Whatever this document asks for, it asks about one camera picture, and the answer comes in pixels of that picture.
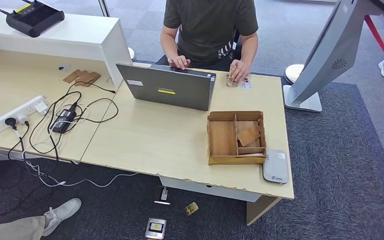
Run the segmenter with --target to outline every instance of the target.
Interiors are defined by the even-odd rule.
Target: t-shirt
[[[258,30],[254,0],[166,0],[164,26],[180,27],[177,49],[196,65],[230,55],[236,31]]]

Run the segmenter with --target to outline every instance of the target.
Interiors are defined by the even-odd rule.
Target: light gray floor
[[[44,0],[66,13],[101,16],[98,0]],[[121,20],[128,45],[137,59],[157,61],[165,0],[107,0],[110,14]],[[0,0],[0,7],[18,8],[23,2]],[[300,0],[255,0],[259,47],[253,72],[282,75],[284,69],[305,62],[333,4]],[[373,16],[384,40],[384,18]],[[384,148],[384,79],[378,62],[384,54],[364,25],[355,65],[336,81],[358,86]]]

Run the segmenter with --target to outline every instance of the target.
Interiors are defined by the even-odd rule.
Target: laptop
[[[216,74],[164,65],[116,64],[135,99],[208,111]]]

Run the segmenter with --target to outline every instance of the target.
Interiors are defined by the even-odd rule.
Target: power adapter
[[[50,129],[52,129],[52,132],[64,134],[67,131],[71,122],[73,122],[74,118],[76,117],[76,106],[77,103],[74,103],[70,106],[69,109],[62,110],[61,114],[50,127]]]

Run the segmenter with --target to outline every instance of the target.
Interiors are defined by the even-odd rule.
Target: gray carpet
[[[384,151],[359,90],[331,83],[320,96],[322,113],[285,111],[295,200],[282,200],[250,227],[245,225],[246,203],[239,200],[171,189],[172,205],[153,203],[160,184],[154,176],[52,192],[11,162],[0,162],[0,214],[35,191],[19,208],[0,215],[0,223],[41,215],[49,206],[79,197],[79,212],[43,239],[141,240],[148,218],[157,217],[167,219],[165,240],[384,240]],[[37,161],[49,168],[53,164]],[[62,163],[55,176],[104,184],[120,172]],[[194,201],[199,210],[187,216],[184,207]]]
[[[120,18],[127,43],[139,60],[157,61],[163,51],[160,29],[166,0],[106,0],[111,16]],[[43,0],[70,14],[101,16],[98,0]],[[317,40],[333,3],[305,0],[254,0],[259,24],[259,47],[252,66],[256,73],[282,75],[290,64],[303,63]],[[19,8],[20,0],[0,0],[0,6]],[[384,40],[383,16],[372,16]],[[357,85],[384,149],[384,78],[378,63],[384,54],[363,26],[355,65],[336,81]]]

